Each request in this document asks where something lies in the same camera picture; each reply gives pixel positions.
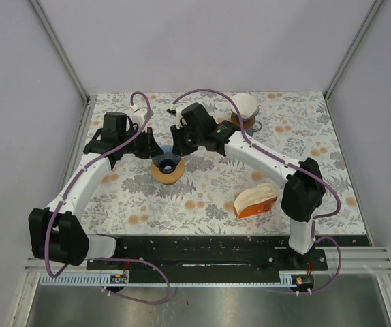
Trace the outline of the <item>blue plastic dripper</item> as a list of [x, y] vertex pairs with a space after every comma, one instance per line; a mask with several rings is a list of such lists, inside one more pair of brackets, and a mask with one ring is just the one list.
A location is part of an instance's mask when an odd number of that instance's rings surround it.
[[173, 146], [171, 145], [163, 145], [161, 149], [163, 153], [154, 156], [152, 162], [161, 173], [171, 174], [180, 163], [181, 156], [173, 153]]

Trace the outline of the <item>white paper coffee filter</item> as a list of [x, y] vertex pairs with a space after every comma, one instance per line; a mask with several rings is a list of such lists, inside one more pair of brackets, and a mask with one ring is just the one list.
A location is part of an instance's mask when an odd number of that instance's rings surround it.
[[259, 106], [257, 100], [248, 93], [237, 93], [232, 97], [232, 101], [243, 119], [250, 119], [258, 113]]

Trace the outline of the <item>grey glass server jug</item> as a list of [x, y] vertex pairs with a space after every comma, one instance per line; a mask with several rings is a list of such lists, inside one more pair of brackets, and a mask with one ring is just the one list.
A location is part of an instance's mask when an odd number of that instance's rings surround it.
[[245, 128], [246, 133], [252, 136], [254, 133], [261, 131], [262, 124], [259, 120], [255, 120], [255, 121], [246, 120], [243, 121], [243, 127]]

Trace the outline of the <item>grey glass dripper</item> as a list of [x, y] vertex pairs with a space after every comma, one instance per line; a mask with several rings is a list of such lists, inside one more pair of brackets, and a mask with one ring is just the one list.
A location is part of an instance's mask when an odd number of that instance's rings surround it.
[[240, 116], [242, 119], [251, 119], [255, 117], [259, 112], [259, 106], [257, 103], [250, 103], [250, 102], [244, 102], [244, 103], [235, 103], [234, 105], [231, 105], [231, 112], [235, 115], [237, 114], [236, 109], [240, 112]]

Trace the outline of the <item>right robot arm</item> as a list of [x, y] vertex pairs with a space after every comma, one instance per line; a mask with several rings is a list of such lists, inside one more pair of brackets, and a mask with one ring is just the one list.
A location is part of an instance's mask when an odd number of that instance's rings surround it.
[[309, 265], [315, 242], [311, 220], [325, 194], [318, 163], [311, 158], [298, 161], [281, 156], [232, 122], [217, 123], [198, 102], [167, 112], [176, 118], [170, 128], [174, 154], [183, 157], [203, 146], [267, 174], [283, 190], [281, 209], [290, 218], [288, 263], [297, 270]]

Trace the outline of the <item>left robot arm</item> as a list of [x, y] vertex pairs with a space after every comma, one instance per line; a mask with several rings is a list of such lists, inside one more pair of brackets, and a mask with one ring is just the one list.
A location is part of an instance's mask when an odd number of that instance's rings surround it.
[[146, 108], [131, 114], [108, 112], [103, 125], [86, 143], [80, 163], [57, 197], [46, 208], [29, 214], [31, 249], [45, 263], [59, 262], [78, 266], [85, 260], [101, 258], [111, 269], [120, 268], [125, 252], [116, 238], [87, 234], [81, 218], [95, 190], [125, 154], [150, 159], [163, 151], [153, 137]]

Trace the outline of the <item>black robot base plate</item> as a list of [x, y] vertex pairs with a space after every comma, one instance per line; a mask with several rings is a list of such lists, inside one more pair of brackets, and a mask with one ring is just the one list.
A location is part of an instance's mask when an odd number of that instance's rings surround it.
[[268, 283], [278, 281], [281, 271], [328, 270], [323, 250], [300, 255], [287, 244], [286, 236], [122, 236], [111, 258], [87, 268], [126, 269], [132, 283], [159, 283], [150, 262], [176, 284]]

